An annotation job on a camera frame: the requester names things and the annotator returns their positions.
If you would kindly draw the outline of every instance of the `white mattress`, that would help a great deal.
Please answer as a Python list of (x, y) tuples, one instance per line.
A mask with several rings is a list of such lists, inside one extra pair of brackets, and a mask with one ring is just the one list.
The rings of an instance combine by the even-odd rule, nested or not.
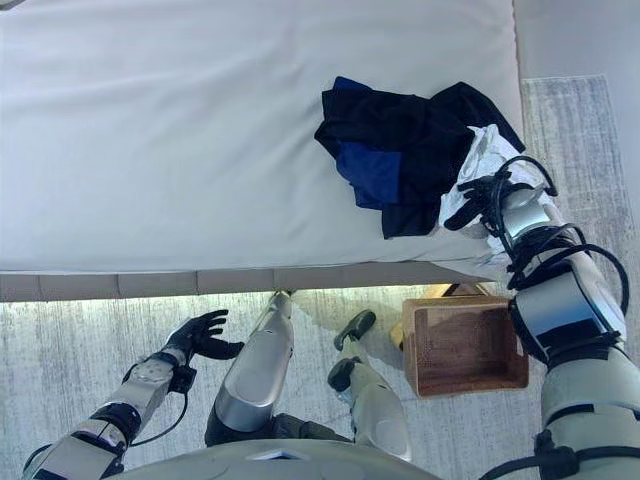
[(455, 260), (384, 240), (313, 140), (336, 75), (465, 81), (521, 131), (511, 0), (27, 0), (0, 14), (0, 270)]

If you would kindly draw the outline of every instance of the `wooden crate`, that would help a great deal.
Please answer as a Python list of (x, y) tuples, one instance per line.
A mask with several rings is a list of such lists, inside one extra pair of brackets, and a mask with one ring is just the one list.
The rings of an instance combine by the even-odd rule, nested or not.
[(483, 295), (404, 302), (404, 370), (419, 397), (527, 386), (507, 305)]

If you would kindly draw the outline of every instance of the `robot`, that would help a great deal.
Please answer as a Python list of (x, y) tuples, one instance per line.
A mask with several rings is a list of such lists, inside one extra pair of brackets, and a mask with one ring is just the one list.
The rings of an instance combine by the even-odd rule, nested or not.
[[(537, 167), (546, 186), (511, 183), (509, 168), (515, 162)], [(576, 225), (563, 223), (552, 203), (539, 201), (543, 193), (556, 196), (557, 190), (530, 157), (515, 157), (495, 175), (459, 188), (478, 209), (469, 217), (480, 215), (504, 246), (509, 288), (516, 291), (509, 305), (516, 332), (525, 350), (548, 369), (543, 430), (535, 438), (534, 455), (500, 465), (481, 480), (524, 468), (538, 468), (542, 480), (640, 477), (640, 372), (624, 351), (629, 303), (624, 268), (611, 253), (587, 243)], [(592, 258), (596, 254), (620, 275), (619, 303)], [(408, 462), (411, 448), (400, 401), (360, 346), (375, 321), (372, 312), (356, 316), (336, 337), (339, 358), (328, 375), (329, 385), (351, 408), (353, 440), (313, 422), (273, 414), (294, 346), (290, 294), (271, 298), (246, 345), (214, 338), (227, 313), (205, 314), (174, 331), (163, 348), (131, 367), (88, 420), (34, 452), (23, 478), (436, 479)], [(185, 395), (184, 415), (195, 354), (235, 358), (211, 409), (208, 448), (124, 472), (127, 449), (158, 437), (135, 442), (168, 392)]]

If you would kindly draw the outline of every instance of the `gray carpet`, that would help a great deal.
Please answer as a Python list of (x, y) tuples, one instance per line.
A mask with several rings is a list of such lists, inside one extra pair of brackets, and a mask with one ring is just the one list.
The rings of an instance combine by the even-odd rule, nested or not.
[[(594, 241), (619, 254), (637, 285), (640, 265), (633, 250), (635, 235), (604, 79), (525, 80), (523, 95), (526, 141), (557, 179), (566, 216), (581, 223)], [(423, 292), (424, 287), (382, 287), (296, 293), (296, 351), (279, 411), (349, 434), (348, 409), (326, 386), (325, 377), (336, 357), (332, 337), (351, 315), (367, 307), (378, 313), (379, 322), (364, 343), (374, 367), (403, 400), (417, 465), (444, 479), (472, 479), (500, 462), (530, 454), (532, 437), (540, 428), (540, 365), (532, 365), (526, 390), (428, 401), (414, 397), (387, 332), (400, 317), (402, 300)], [(3, 305), (3, 478), (16, 478), (34, 448), (90, 414), (136, 357), (161, 346), (181, 319), (229, 308), (228, 338), (245, 338), (269, 296)], [(634, 298), (629, 318), (637, 311)], [(639, 333), (635, 322), (630, 323), (630, 350), (637, 359)], [(126, 464), (133, 467), (201, 447), (206, 418), (228, 365), (196, 360), (198, 378), (183, 423), (167, 437), (132, 450)], [(181, 406), (179, 397), (170, 397), (147, 432), (168, 426)], [(535, 478), (535, 474), (511, 478)]]

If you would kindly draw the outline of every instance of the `wire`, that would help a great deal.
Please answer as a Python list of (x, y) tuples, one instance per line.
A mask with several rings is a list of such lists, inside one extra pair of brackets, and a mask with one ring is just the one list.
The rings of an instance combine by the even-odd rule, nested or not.
[[(547, 247), (551, 244), (551, 242), (553, 242), (555, 239), (560, 237), (560, 235), (562, 235), (567, 230), (574, 230), (576, 232), (576, 234), (578, 235), (578, 238), (580, 239), (581, 245), (585, 245), (587, 243), (587, 239), (584, 236), (584, 233), (582, 232), (580, 227), (578, 227), (574, 223), (565, 223), (560, 227), (546, 227), (545, 233), (546, 232), (549, 232), (549, 233), (547, 237), (542, 241), (542, 243), (536, 247), (533, 253), (530, 253), (528, 255), (518, 256), (513, 260), (513, 267), (514, 267), (513, 276), (511, 277), (511, 281), (509, 282), (509, 288), (514, 288), (515, 285), (518, 285), (520, 283), (520, 279), (522, 277), (522, 274), (524, 273), (525, 268), (527, 268), (527, 266), (531, 263), (531, 261), (541, 253), (544, 253), (547, 250)], [(567, 248), (570, 246), (573, 246), (573, 242), (571, 242), (568, 245), (563, 245), (563, 248)]]
[(598, 245), (593, 245), (591, 243), (574, 245), (573, 247), (568, 247), (563, 251), (556, 253), (555, 255), (552, 255), (551, 257), (543, 261), (540, 265), (538, 265), (536, 269), (531, 273), (531, 275), (527, 277), (525, 282), (522, 282), (522, 283), (518, 282), (517, 286), (516, 284), (513, 284), (509, 288), (517, 288), (518, 290), (521, 290), (522, 288), (526, 288), (526, 285), (528, 283), (531, 283), (537, 275), (541, 275), (542, 273), (544, 273), (546, 269), (558, 263), (560, 260), (563, 260), (566, 257), (578, 252), (599, 253), (600, 255), (605, 257), (607, 260), (609, 260), (611, 264), (615, 267), (615, 269), (618, 271), (618, 276), (620, 277), (620, 284), (622, 287), (622, 298), (620, 300), (620, 310), (622, 310), (623, 315), (626, 315), (627, 310), (629, 308), (629, 276), (627, 275), (627, 271), (624, 269), (624, 266), (622, 265), (622, 263), (620, 263), (620, 260), (618, 260), (618, 258), (613, 253), (609, 252), (608, 250), (605, 250), (602, 247), (599, 247)]
[(545, 188), (545, 192), (547, 193), (547, 195), (551, 197), (556, 197), (558, 195), (558, 190), (556, 189), (556, 186), (551, 179), (551, 175), (549, 175), (549, 172), (547, 172), (542, 164), (535, 158), (531, 158), (526, 155), (518, 155), (511, 158), (510, 160), (507, 160), (500, 166), (498, 171), (495, 173), (494, 184), (491, 189), (490, 205), (493, 209), (491, 216), (493, 217), (492, 220), (496, 224), (496, 234), (502, 242), (502, 246), (504, 247), (505, 252), (507, 252), (511, 258), (513, 258), (513, 249), (511, 248), (511, 245), (509, 245), (509, 242), (505, 235), (504, 218), (502, 217), (502, 205), (500, 205), (500, 202), (502, 187), (509, 178), (509, 167), (516, 162), (527, 162), (534, 165), (547, 182), (547, 188)]
[(189, 396), (185, 393), (184, 394), (184, 406), (182, 407), (182, 412), (180, 413), (180, 416), (178, 417), (178, 419), (174, 422), (173, 425), (171, 425), (169, 428), (167, 428), (166, 430), (164, 430), (163, 432), (160, 432), (157, 435), (154, 435), (151, 438), (147, 438), (146, 440), (141, 440), (139, 442), (134, 442), (131, 445), (129, 445), (129, 448), (133, 448), (133, 447), (139, 447), (140, 445), (145, 445), (147, 443), (151, 443), (154, 440), (159, 439), (160, 437), (164, 437), (167, 433), (169, 433), (171, 430), (173, 430), (174, 428), (176, 428), (178, 426), (178, 424), (182, 421), (182, 419), (184, 418), (184, 415), (187, 413), (187, 408), (189, 406)]
[(511, 460), (509, 462), (505, 462), (502, 465), (498, 465), (495, 468), (492, 468), (483, 476), (480, 477), (480, 480), (495, 480), (496, 478), (504, 477), (509, 473), (517, 472), (518, 470), (524, 470), (525, 468), (536, 468), (543, 466), (543, 462), (546, 460), (544, 456), (536, 456), (536, 457), (524, 457), (519, 458), (518, 460)]
[(22, 471), (25, 472), (27, 470), (27, 468), (29, 468), (29, 465), (31, 465), (31, 462), (33, 462), (33, 459), (36, 458), (36, 455), (38, 455), (39, 453), (45, 451), (51, 445), (52, 445), (51, 443), (47, 443), (46, 445), (43, 445), (40, 448), (38, 448), (31, 455), (29, 455), (29, 458), (27, 458), (27, 461), (25, 462), (24, 467), (22, 467)]
[(571, 467), (580, 468), (580, 463), (586, 460), (595, 460), (598, 458), (640, 458), (640, 448), (635, 447), (594, 447), (585, 448), (574, 452), (567, 447), (561, 447), (553, 452), (536, 455), (533, 457), (524, 457), (518, 460), (511, 460), (502, 465), (498, 465), (485, 473), (480, 480), (495, 480), (509, 473), (524, 470), (525, 468), (557, 468)]
[[(504, 183), (507, 181), (507, 179), (510, 176), (508, 169), (512, 164), (516, 162), (527, 162), (534, 165), (538, 169), (538, 171), (542, 174), (545, 181), (547, 182), (547, 187), (545, 188), (545, 192), (552, 197), (555, 197), (558, 195), (558, 190), (556, 189), (556, 186), (553, 183), (553, 180), (551, 179), (549, 172), (547, 172), (547, 170), (542, 166), (542, 164), (538, 162), (536, 159), (528, 157), (526, 155), (519, 155), (519, 156), (513, 157), (510, 160), (507, 160), (505, 163), (502, 164), (502, 166), (495, 173), (494, 180), (493, 180), (494, 183), (491, 188), (491, 198), (490, 198), (491, 210), (489, 215), (490, 217), (492, 217), (491, 220), (493, 220), (493, 222), (495, 223), (495, 229), (493, 233), (500, 239), (500, 241), (502, 242), (502, 245), (504, 246), (505, 252), (507, 252), (509, 257), (514, 262), (516, 262), (517, 259), (515, 258), (513, 248), (511, 247), (511, 245), (509, 244), (509, 241), (507, 240), (506, 232), (504, 229), (504, 218), (502, 216), (502, 205), (501, 205), (501, 193), (502, 193), (502, 187), (504, 186)], [(540, 265), (538, 265), (525, 280), (522, 280), (521, 275), (524, 269), (527, 267), (527, 265), (531, 262), (531, 260), (536, 255), (539, 255), (540, 253), (542, 253), (544, 251), (544, 248), (547, 247), (553, 240), (558, 238), (558, 236), (562, 232), (565, 232), (569, 229), (572, 229), (576, 232), (581, 242), (580, 245), (568, 247), (562, 252), (551, 256), (547, 260), (543, 261)], [(536, 248), (535, 253), (529, 256), (529, 259), (527, 262), (517, 261), (517, 263), (519, 264), (519, 267), (515, 271), (514, 275), (511, 277), (511, 280), (509, 281), (507, 288), (509, 289), (516, 288), (517, 290), (521, 290), (522, 288), (525, 288), (525, 285), (531, 283), (532, 279), (536, 278), (536, 276), (543, 275), (545, 273), (545, 270), (547, 270), (548, 268), (551, 268), (554, 264), (556, 264), (560, 260), (578, 252), (599, 253), (600, 255), (604, 256), (607, 260), (609, 260), (613, 264), (613, 266), (618, 272), (618, 276), (620, 277), (620, 283), (622, 287), (622, 298), (620, 300), (620, 310), (622, 310), (623, 315), (626, 315), (627, 310), (629, 308), (629, 276), (627, 275), (627, 272), (624, 269), (624, 266), (622, 265), (622, 263), (620, 263), (620, 260), (618, 260), (618, 258), (608, 250), (605, 250), (604, 248), (599, 247), (598, 245), (586, 243), (586, 238), (582, 230), (580, 230), (580, 228), (578, 228), (576, 225), (572, 223), (566, 223), (560, 226), (558, 229), (556, 229), (553, 233), (551, 233), (542, 242), (542, 244), (538, 248)]]

